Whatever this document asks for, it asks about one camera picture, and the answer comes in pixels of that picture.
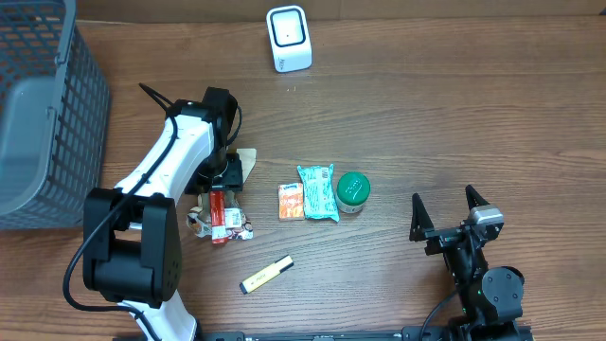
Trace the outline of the green lid jar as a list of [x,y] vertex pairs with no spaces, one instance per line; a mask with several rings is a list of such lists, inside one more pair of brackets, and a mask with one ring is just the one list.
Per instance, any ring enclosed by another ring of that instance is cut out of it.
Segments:
[[360,172],[347,172],[338,181],[335,199],[338,208],[348,214],[363,209],[371,191],[368,178]]

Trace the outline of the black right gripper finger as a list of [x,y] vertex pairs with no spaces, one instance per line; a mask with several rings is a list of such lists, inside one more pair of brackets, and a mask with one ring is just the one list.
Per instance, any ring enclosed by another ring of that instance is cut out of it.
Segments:
[[489,204],[489,202],[484,199],[472,185],[467,185],[465,187],[465,193],[469,210],[479,206],[487,206]]
[[412,220],[409,233],[411,242],[421,242],[427,239],[427,234],[435,227],[418,193],[412,195]]

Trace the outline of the yellow highlighter black cap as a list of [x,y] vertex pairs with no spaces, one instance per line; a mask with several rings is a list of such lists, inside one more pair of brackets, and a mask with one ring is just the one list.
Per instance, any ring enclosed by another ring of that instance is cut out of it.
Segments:
[[289,255],[284,256],[243,280],[240,283],[241,291],[247,295],[293,266],[293,259]]

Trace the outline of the white patterned wrapper packet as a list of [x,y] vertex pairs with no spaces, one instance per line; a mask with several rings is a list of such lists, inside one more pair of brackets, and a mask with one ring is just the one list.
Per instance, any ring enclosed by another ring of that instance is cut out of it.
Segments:
[[240,208],[226,208],[224,213],[224,226],[214,227],[210,212],[196,206],[187,215],[187,226],[197,237],[210,237],[213,242],[251,240],[254,237],[252,224]]

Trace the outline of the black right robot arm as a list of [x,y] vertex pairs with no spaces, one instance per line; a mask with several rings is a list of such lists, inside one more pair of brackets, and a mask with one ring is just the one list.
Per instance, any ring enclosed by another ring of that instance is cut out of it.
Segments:
[[[498,238],[505,219],[501,210],[477,190],[465,187],[469,215],[458,226],[435,229],[420,196],[412,195],[409,240],[425,242],[425,254],[441,255],[454,280],[454,291],[427,315],[417,334],[424,340],[530,340],[530,328],[520,328],[524,275],[511,266],[490,268],[482,248]],[[463,315],[451,318],[437,334],[428,331],[436,314],[457,296]]]

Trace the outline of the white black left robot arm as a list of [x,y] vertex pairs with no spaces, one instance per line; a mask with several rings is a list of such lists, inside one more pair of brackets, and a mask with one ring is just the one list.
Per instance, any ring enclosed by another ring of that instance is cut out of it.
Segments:
[[100,293],[105,312],[126,312],[146,340],[199,340],[202,328],[178,294],[182,250],[176,206],[183,194],[240,191],[242,165],[227,149],[241,108],[226,89],[209,87],[200,101],[170,101],[144,92],[165,112],[165,127],[139,166],[114,188],[93,188],[84,201],[85,287]]

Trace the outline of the orange snack packet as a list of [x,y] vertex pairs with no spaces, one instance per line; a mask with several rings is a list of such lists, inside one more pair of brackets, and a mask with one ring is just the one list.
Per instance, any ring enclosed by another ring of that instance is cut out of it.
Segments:
[[304,220],[304,196],[301,183],[278,187],[278,219],[280,221]]

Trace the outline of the red snack bar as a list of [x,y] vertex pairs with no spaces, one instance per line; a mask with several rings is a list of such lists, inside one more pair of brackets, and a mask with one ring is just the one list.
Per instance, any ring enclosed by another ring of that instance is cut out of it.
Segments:
[[212,243],[225,243],[227,241],[227,233],[224,218],[224,195],[222,191],[211,191],[209,193],[209,206]]

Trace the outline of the brown transparent snack bag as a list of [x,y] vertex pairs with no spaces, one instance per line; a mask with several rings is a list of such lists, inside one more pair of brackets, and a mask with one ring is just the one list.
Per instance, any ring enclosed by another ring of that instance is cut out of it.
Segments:
[[[249,149],[239,148],[239,149],[235,150],[235,153],[237,153],[240,156],[241,163],[242,163],[242,178],[243,178],[243,182],[246,182],[247,178],[249,177],[250,173],[252,172],[253,168],[256,165],[257,150],[254,148],[249,148]],[[239,199],[239,197],[237,194],[226,194],[225,195],[225,200],[226,200],[225,206],[226,207],[240,207],[238,199]],[[197,197],[197,207],[200,210],[209,209],[207,194],[200,194]]]

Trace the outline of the teal tissue packet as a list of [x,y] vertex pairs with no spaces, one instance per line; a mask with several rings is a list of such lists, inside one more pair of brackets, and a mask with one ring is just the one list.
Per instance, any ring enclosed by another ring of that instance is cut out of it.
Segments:
[[297,167],[303,184],[303,204],[306,219],[340,221],[331,179],[333,165],[327,167]]

